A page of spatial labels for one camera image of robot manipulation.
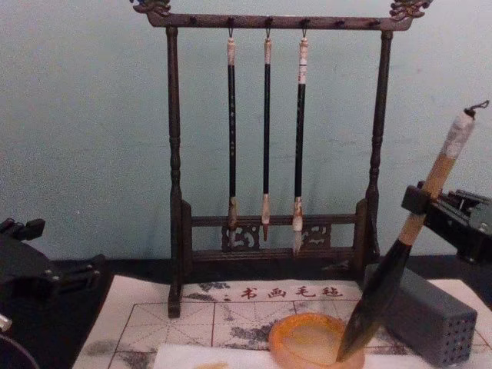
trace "wooden post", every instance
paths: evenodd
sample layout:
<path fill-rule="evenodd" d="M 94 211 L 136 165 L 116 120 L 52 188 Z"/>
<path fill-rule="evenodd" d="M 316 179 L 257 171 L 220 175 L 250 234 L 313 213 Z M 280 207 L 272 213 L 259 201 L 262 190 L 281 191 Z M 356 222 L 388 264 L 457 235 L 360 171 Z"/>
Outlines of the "wooden post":
<path fill-rule="evenodd" d="M 392 39 L 392 31 L 381 33 L 381 58 L 379 62 L 379 75 L 377 77 L 376 107 L 374 109 L 372 130 L 371 169 L 369 171 L 369 185 L 366 190 L 367 235 L 366 247 L 364 249 L 367 253 L 364 263 L 372 257 L 377 257 L 379 254 L 379 247 L 377 245 L 377 208 L 379 205 L 377 179 L 379 177 L 379 165 L 381 163 L 381 146 L 383 144 L 384 115 L 386 113 L 387 80 L 390 71 Z"/>
<path fill-rule="evenodd" d="M 172 283 L 168 298 L 169 317 L 179 317 L 182 273 L 181 187 L 179 184 L 181 160 L 179 158 L 179 83 L 178 83 L 178 29 L 167 27 L 168 36 L 168 104 L 169 144 L 171 146 L 171 263 Z"/>
<path fill-rule="evenodd" d="M 364 276 L 364 236 L 367 227 L 367 200 L 363 198 L 355 207 L 355 216 L 357 217 L 354 225 L 354 259 L 351 268 L 355 279 Z"/>
<path fill-rule="evenodd" d="M 187 276 L 193 270 L 193 242 L 192 235 L 193 231 L 191 228 L 191 205 L 185 200 L 181 202 L 181 239 L 182 246 L 182 265 L 183 265 L 183 276 Z"/>

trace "black ink-soaked bristles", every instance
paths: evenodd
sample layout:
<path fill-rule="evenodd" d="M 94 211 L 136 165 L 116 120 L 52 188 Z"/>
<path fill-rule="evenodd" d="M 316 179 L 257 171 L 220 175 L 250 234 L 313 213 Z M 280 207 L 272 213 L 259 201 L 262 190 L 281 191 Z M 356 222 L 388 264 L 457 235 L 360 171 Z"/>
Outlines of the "black ink-soaked bristles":
<path fill-rule="evenodd" d="M 383 313 L 400 287 L 410 250 L 411 246 L 396 240 L 384 256 L 351 315 L 337 361 L 347 360 L 355 353 L 356 347 L 364 347 L 376 333 Z"/>

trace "large calligraphy brush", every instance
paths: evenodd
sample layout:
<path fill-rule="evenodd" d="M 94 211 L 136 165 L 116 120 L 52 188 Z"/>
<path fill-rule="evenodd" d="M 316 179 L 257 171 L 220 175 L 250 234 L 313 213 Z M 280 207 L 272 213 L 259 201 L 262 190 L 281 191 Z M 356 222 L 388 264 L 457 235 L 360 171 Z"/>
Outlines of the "large calligraphy brush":
<path fill-rule="evenodd" d="M 483 104 L 465 109 L 451 125 L 447 139 L 422 187 L 432 201 L 440 194 L 454 162 L 474 129 L 474 109 L 486 108 L 488 103 L 487 100 Z M 382 315 L 400 286 L 412 244 L 424 226 L 424 221 L 425 214 L 408 215 L 398 239 L 367 283 L 362 298 L 351 315 L 341 340 L 337 361 L 345 361 L 363 348 L 379 328 Z"/>
<path fill-rule="evenodd" d="M 302 245 L 302 142 L 304 135 L 304 99 L 306 93 L 306 71 L 308 68 L 308 40 L 306 30 L 299 44 L 299 74 L 298 74 L 298 116 L 295 137 L 295 179 L 294 179 L 294 256 L 297 256 Z"/>
<path fill-rule="evenodd" d="M 238 227 L 238 200 L 236 199 L 236 94 L 234 85 L 234 57 L 236 44 L 232 38 L 232 27 L 228 39 L 228 96 L 229 96 L 229 247 L 234 247 Z"/>
<path fill-rule="evenodd" d="M 263 115 L 263 206 L 261 208 L 261 223 L 263 224 L 263 239 L 268 239 L 270 224 L 270 195 L 268 194 L 268 175 L 270 162 L 270 60 L 271 40 L 270 29 L 267 28 L 267 38 L 264 40 L 264 115 Z"/>

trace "decorative finial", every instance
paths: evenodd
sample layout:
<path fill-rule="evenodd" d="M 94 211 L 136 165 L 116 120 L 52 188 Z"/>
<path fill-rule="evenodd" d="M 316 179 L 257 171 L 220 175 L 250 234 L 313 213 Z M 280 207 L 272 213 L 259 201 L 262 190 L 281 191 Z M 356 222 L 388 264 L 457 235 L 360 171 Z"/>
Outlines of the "decorative finial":
<path fill-rule="evenodd" d="M 171 0 L 137 0 L 138 4 L 133 6 L 138 13 L 154 12 L 159 15 L 169 15 Z"/>
<path fill-rule="evenodd" d="M 390 15 L 395 21 L 405 18 L 420 18 L 424 16 L 421 8 L 427 9 L 433 0 L 394 0 L 391 4 Z"/>

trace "light blue wall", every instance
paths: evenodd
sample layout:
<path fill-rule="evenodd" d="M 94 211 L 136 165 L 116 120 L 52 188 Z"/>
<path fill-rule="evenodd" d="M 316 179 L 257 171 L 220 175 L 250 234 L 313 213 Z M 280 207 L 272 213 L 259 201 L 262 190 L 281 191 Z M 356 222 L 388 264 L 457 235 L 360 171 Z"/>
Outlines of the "light blue wall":
<path fill-rule="evenodd" d="M 391 1 L 171 2 L 174 12 L 385 16 Z M 404 189 L 424 179 L 451 120 L 492 97 L 492 3 L 436 0 L 397 33 L 382 150 L 379 236 L 406 216 Z M 0 12 L 0 218 L 47 220 L 33 245 L 50 258 L 169 256 L 164 29 L 125 0 L 4 2 Z M 300 31 L 271 32 L 271 196 L 291 213 Z M 352 212 L 367 187 L 379 32 L 314 32 L 310 43 L 304 212 Z M 264 32 L 236 30 L 240 214 L 261 209 Z M 182 190 L 194 214 L 226 214 L 226 30 L 179 34 Z M 447 189 L 492 195 L 492 109 L 480 113 Z M 218 232 L 196 231 L 196 248 Z M 351 243 L 335 228 L 334 245 Z M 289 229 L 271 243 L 291 243 Z M 415 254 L 454 253 L 425 231 Z"/>

